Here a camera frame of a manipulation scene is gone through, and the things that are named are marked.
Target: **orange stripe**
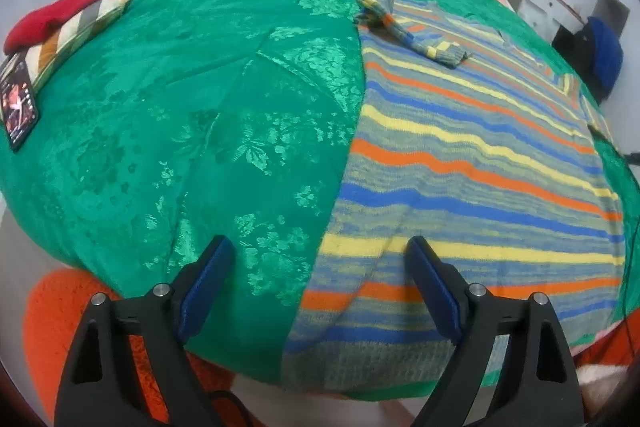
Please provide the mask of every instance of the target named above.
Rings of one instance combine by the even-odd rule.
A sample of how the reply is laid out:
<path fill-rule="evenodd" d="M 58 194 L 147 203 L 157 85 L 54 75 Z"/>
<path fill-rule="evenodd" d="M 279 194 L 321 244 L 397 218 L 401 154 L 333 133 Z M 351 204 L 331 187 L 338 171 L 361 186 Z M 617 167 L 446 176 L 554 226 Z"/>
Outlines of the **orange stripe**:
<path fill-rule="evenodd" d="M 572 208 L 581 212 L 590 214 L 598 214 L 600 217 L 608 221 L 622 221 L 622 214 L 618 212 L 604 212 L 599 206 L 585 201 L 576 201 L 571 198 L 559 196 L 554 192 L 540 188 L 529 182 L 521 180 L 513 180 L 494 172 L 487 172 L 476 168 L 471 162 L 465 160 L 454 160 L 444 162 L 427 152 L 417 151 L 410 153 L 395 152 L 382 149 L 377 145 L 373 145 L 361 138 L 354 138 L 351 142 L 350 153 L 360 154 L 375 162 L 391 165 L 394 167 L 402 167 L 405 165 L 421 164 L 430 168 L 437 174 L 464 174 L 472 181 L 491 185 L 492 187 L 504 188 L 513 192 L 522 194 L 530 194 L 540 198 L 541 200 L 555 203 L 565 208 Z"/>
<path fill-rule="evenodd" d="M 425 19 L 431 19 L 431 20 L 434 20 L 436 22 L 440 22 L 441 21 L 440 17 L 435 16 L 435 15 L 429 15 L 429 14 L 423 13 L 420 10 L 416 10 L 416 9 L 412 9 L 412 8 L 405 8 L 405 7 L 402 7 L 402 10 L 411 11 L 412 13 L 414 13 L 414 14 L 420 16 L 420 17 L 423 17 Z M 437 28 L 437 29 L 440 30 L 440 31 L 443 31 L 451 39 L 460 40 L 459 36 L 452 35 L 451 33 L 447 32 L 447 30 L 445 28 Z M 481 53 L 485 53 L 485 54 L 491 55 L 493 58 L 495 58 L 496 60 L 499 60 L 501 62 L 504 61 L 502 59 L 502 57 L 500 57 L 500 55 L 495 54 L 495 52 L 493 52 L 490 48 L 483 48 L 482 46 L 479 46 L 473 40 L 470 40 L 470 38 L 467 38 L 464 35 L 462 35 L 462 41 L 463 42 L 460 42 L 460 43 L 461 44 L 464 43 L 465 46 L 468 46 L 469 48 L 472 48 L 472 49 L 474 49 L 474 50 L 476 50 L 478 52 L 481 52 Z M 546 82 L 543 82 L 538 77 L 536 77 L 534 74 L 529 73 L 529 71 L 525 70 L 517 62 L 514 62 L 513 64 L 514 64 L 514 68 L 517 69 L 518 71 L 520 71 L 520 73 L 525 75 L 529 80 L 534 81 L 536 84 L 538 84 L 541 87 L 545 87 L 545 89 L 549 90 L 550 92 L 552 92 L 554 94 L 558 93 L 550 84 L 547 84 Z"/>
<path fill-rule="evenodd" d="M 419 32 L 425 29 L 426 27 L 427 26 L 425 26 L 424 24 L 415 24 L 413 26 L 409 26 L 406 30 L 408 32 Z"/>
<path fill-rule="evenodd" d="M 501 82 L 508 84 L 508 86 L 514 87 L 515 89 L 522 91 L 522 86 L 520 84 L 509 80 L 506 76 L 503 76 L 497 73 L 496 71 L 485 68 L 482 64 L 478 64 L 476 62 L 467 62 L 465 65 L 470 70 L 481 71 L 482 73 L 487 74 L 495 78 L 496 80 L 500 80 Z M 531 98 L 534 98 L 535 100 L 538 100 L 539 102 L 544 103 L 545 105 L 548 105 L 548 107 L 550 107 L 556 113 L 556 115 L 562 118 L 565 117 L 565 114 L 562 111 L 560 111 L 556 102 L 551 102 L 550 100 L 547 100 L 544 96 L 540 96 L 538 93 L 532 92 L 530 90 L 526 91 L 525 94 Z"/>
<path fill-rule="evenodd" d="M 620 278 L 590 279 L 587 281 L 548 282 L 545 284 L 531 284 L 524 286 L 489 286 L 489 291 L 497 297 L 509 297 L 511 299 L 527 299 L 533 292 L 542 292 L 547 295 L 562 295 L 565 293 L 584 292 L 598 288 L 615 288 L 620 286 Z"/>
<path fill-rule="evenodd" d="M 305 310 L 339 312 L 347 309 L 354 295 L 350 293 L 305 290 L 300 307 Z"/>
<path fill-rule="evenodd" d="M 489 291 L 498 297 L 511 299 L 527 299 L 533 292 L 543 292 L 547 295 L 563 295 L 598 288 L 615 288 L 621 279 L 601 278 L 586 281 L 548 282 L 522 286 L 489 286 Z M 398 286 L 384 282 L 365 282 L 357 293 L 358 297 L 365 297 L 379 301 L 405 302 L 409 304 L 421 303 L 422 296 L 415 286 Z M 345 310 L 354 294 L 327 292 L 321 290 L 306 290 L 300 305 L 305 310 L 340 312 Z"/>
<path fill-rule="evenodd" d="M 373 70 L 378 71 L 385 78 L 387 78 L 391 82 L 395 82 L 396 84 L 402 84 L 403 86 L 417 87 L 418 89 L 422 89 L 422 90 L 425 90 L 425 91 L 435 92 L 435 93 L 441 94 L 443 96 L 446 96 L 447 98 L 451 98 L 453 100 L 458 100 L 459 102 L 466 103 L 467 105 L 473 105 L 474 107 L 479 107 L 480 109 L 483 109 L 483 110 L 485 110 L 487 112 L 499 112 L 499 113 L 502 113 L 502 114 L 506 114 L 506 115 L 510 116 L 511 118 L 514 118 L 515 120 L 519 121 L 521 124 L 524 124 L 527 127 L 535 129 L 536 131 L 538 131 L 540 134 L 543 134 L 547 138 L 550 138 L 551 140 L 553 140 L 553 141 L 555 141 L 555 142 L 557 142 L 559 144 L 565 145 L 567 147 L 571 147 L 572 149 L 575 149 L 577 152 L 585 153 L 585 154 L 594 154 L 595 153 L 593 147 L 580 145 L 580 144 L 577 144 L 576 142 L 573 142 L 573 141 L 570 141 L 570 140 L 565 140 L 564 138 L 562 138 L 560 136 L 556 136 L 555 134 L 553 134 L 553 133 L 549 132 L 548 130 L 546 130 L 544 127 L 539 126 L 537 123 L 532 122 L 530 120 L 527 120 L 526 118 L 520 116 L 519 114 L 517 114 L 517 113 L 513 112 L 512 110 L 507 109 L 505 107 L 500 107 L 499 105 L 494 105 L 492 103 L 481 102 L 480 100 L 475 100 L 473 98 L 469 98 L 468 96 L 465 96 L 465 95 L 460 94 L 458 92 L 451 91 L 449 89 L 444 89 L 444 88 L 438 87 L 438 86 L 433 86 L 433 84 L 427 84 L 427 83 L 423 83 L 423 82 L 418 82 L 417 80 L 413 80 L 411 78 L 405 78 L 404 76 L 398 76 L 396 74 L 391 74 L 387 70 L 385 70 L 385 68 L 383 68 L 378 63 L 373 62 L 373 61 L 366 62 L 364 67 L 365 68 L 371 68 Z"/>
<path fill-rule="evenodd" d="M 40 48 L 40 57 L 38 58 L 38 73 L 41 73 L 56 56 L 58 51 L 58 39 L 60 38 L 60 30 L 56 30 L 52 36 L 43 42 Z"/>

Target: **cable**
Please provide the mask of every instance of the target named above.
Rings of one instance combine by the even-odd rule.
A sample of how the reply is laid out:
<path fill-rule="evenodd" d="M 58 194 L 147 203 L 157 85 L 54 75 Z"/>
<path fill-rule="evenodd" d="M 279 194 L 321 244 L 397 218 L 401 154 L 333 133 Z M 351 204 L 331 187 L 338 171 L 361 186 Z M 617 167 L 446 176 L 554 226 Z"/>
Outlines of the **cable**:
<path fill-rule="evenodd" d="M 626 314 L 626 293 L 629 288 L 629 276 L 631 274 L 631 265 L 634 260 L 634 250 L 636 249 L 636 237 L 638 237 L 638 229 L 640 229 L 640 217 L 638 217 L 638 223 L 636 224 L 636 230 L 634 232 L 634 238 L 631 240 L 631 252 L 629 253 L 629 263 L 626 266 L 625 274 L 623 275 L 623 280 L 625 282 L 625 290 L 623 291 L 622 296 L 622 319 L 625 323 L 626 329 L 626 337 L 629 341 L 629 348 L 631 349 L 631 354 L 633 358 L 636 357 L 636 346 L 634 346 L 633 335 L 631 334 L 631 328 L 629 327 L 628 315 Z"/>
<path fill-rule="evenodd" d="M 629 165 L 640 166 L 640 152 L 632 152 L 631 154 L 625 154 L 625 160 Z"/>
<path fill-rule="evenodd" d="M 251 413 L 249 413 L 247 408 L 244 406 L 244 403 L 242 403 L 242 401 L 231 391 L 219 389 L 218 391 L 211 391 L 210 393 L 207 393 L 207 396 L 212 400 L 216 400 L 218 398 L 228 399 L 238 409 L 238 412 L 244 420 L 245 427 L 254 427 L 254 421 L 251 419 Z"/>

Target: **floor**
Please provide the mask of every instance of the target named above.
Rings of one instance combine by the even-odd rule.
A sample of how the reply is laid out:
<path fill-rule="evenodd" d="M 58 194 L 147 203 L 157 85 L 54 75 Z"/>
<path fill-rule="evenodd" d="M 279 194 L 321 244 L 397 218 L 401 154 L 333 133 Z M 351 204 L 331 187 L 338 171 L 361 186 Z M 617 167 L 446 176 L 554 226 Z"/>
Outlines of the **floor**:
<path fill-rule="evenodd" d="M 27 237 L 0 196 L 0 361 L 16 387 L 41 417 L 42 406 L 35 393 L 22 350 L 22 317 L 33 285 L 49 271 L 62 266 Z M 234 392 L 270 427 L 404 427 L 377 403 L 298 396 L 239 377 Z M 482 390 L 468 421 L 482 418 L 493 390 Z M 424 399 L 402 400 L 414 415 Z"/>

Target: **green floral satin fabric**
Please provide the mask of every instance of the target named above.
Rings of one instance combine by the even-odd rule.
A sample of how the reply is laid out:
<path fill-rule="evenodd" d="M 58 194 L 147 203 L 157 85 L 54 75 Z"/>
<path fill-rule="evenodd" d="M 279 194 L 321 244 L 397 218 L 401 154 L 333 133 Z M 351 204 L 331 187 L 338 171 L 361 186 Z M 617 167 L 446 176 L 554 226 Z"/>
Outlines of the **green floral satin fabric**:
<path fill-rule="evenodd" d="M 569 71 L 497 1 L 436 1 Z M 188 347 L 279 383 L 364 93 L 357 11 L 355 0 L 132 0 L 44 87 L 22 149 L 0 144 L 9 207 L 50 254 L 126 297 L 228 236 L 235 266 Z"/>

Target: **striped knitted sweater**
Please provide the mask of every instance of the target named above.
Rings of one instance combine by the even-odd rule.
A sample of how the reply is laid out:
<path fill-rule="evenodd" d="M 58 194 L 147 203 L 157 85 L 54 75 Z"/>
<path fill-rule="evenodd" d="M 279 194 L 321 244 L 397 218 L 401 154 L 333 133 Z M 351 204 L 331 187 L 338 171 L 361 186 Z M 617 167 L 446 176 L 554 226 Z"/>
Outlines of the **striped knitted sweater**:
<path fill-rule="evenodd" d="M 402 252 L 424 235 L 496 295 L 551 296 L 569 343 L 607 328 L 622 207 L 579 82 L 492 28 L 413 0 L 358 0 L 366 94 L 284 386 L 349 392 L 435 381 L 452 352 Z M 499 339 L 485 383 L 506 347 Z"/>

